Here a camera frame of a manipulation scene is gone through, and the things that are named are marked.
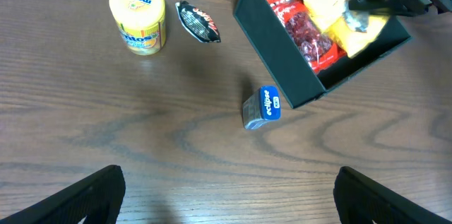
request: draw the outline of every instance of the red snack bag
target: red snack bag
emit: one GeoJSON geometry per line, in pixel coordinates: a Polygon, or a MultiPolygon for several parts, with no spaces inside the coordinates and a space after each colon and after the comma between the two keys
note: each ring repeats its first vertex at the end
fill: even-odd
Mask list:
{"type": "Polygon", "coordinates": [[[314,73],[327,69],[345,56],[336,43],[322,35],[302,0],[267,0],[314,73]]]}

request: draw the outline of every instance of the snack package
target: snack package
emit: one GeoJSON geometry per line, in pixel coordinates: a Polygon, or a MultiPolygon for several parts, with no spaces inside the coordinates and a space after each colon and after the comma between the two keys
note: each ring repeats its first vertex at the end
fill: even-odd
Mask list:
{"type": "Polygon", "coordinates": [[[207,13],[189,4],[188,1],[177,2],[176,10],[185,30],[199,42],[221,42],[217,26],[207,13]]]}
{"type": "Polygon", "coordinates": [[[322,35],[301,0],[267,0],[314,73],[345,56],[336,43],[322,35]]]}
{"type": "Polygon", "coordinates": [[[337,42],[352,58],[378,37],[389,17],[370,16],[365,11],[351,11],[348,1],[303,0],[311,19],[320,31],[337,42]]]}
{"type": "Polygon", "coordinates": [[[377,39],[387,22],[387,16],[370,16],[367,32],[360,33],[351,30],[342,17],[327,30],[326,34],[347,52],[349,58],[353,58],[377,39]]]}

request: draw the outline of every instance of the wooden table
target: wooden table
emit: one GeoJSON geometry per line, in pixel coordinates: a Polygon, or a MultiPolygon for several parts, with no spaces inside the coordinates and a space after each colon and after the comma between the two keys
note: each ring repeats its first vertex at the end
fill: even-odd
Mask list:
{"type": "Polygon", "coordinates": [[[165,48],[139,57],[108,0],[0,0],[0,216],[117,164],[118,223],[338,223],[333,182],[349,165],[452,219],[451,15],[404,18],[412,42],[246,131],[244,96],[274,82],[237,0],[187,0],[215,20],[211,45],[176,1],[165,48]]]}

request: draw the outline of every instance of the black box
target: black box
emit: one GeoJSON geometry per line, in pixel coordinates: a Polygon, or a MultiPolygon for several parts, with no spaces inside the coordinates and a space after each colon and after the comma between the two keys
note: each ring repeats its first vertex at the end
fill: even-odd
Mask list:
{"type": "Polygon", "coordinates": [[[391,17],[378,39],[355,58],[342,58],[316,75],[266,0],[239,0],[234,17],[291,108],[319,99],[411,38],[391,17]]]}

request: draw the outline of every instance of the black candy wrapper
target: black candy wrapper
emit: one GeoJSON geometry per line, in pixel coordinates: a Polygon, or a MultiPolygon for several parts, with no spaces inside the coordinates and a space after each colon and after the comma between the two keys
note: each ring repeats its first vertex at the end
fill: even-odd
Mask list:
{"type": "Polygon", "coordinates": [[[221,42],[212,18],[187,1],[176,3],[177,14],[184,28],[202,43],[221,42]]]}

